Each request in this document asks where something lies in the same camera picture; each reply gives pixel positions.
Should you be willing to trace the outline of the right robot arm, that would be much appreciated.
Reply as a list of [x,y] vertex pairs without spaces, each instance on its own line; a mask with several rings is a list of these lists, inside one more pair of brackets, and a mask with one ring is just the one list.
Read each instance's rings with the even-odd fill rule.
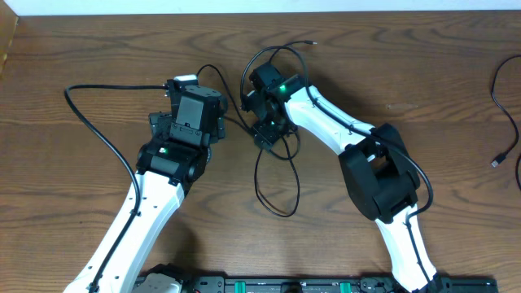
[[408,292],[441,292],[443,282],[418,226],[422,173],[397,129],[351,117],[303,76],[286,78],[270,62],[254,69],[249,80],[253,90],[243,97],[243,109],[258,118],[252,126],[255,144],[269,150],[299,127],[321,140],[338,156],[353,204],[378,226],[398,284]]

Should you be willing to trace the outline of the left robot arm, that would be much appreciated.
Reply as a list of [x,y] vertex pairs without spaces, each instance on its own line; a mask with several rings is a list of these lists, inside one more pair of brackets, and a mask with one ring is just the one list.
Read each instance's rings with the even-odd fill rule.
[[131,185],[115,220],[68,292],[130,292],[145,260],[169,218],[180,208],[191,186],[203,174],[211,144],[224,137],[227,109],[218,91],[188,81],[169,80],[160,87],[171,110],[149,116],[152,137],[138,153],[134,168],[77,109],[65,90],[71,110],[124,165]]

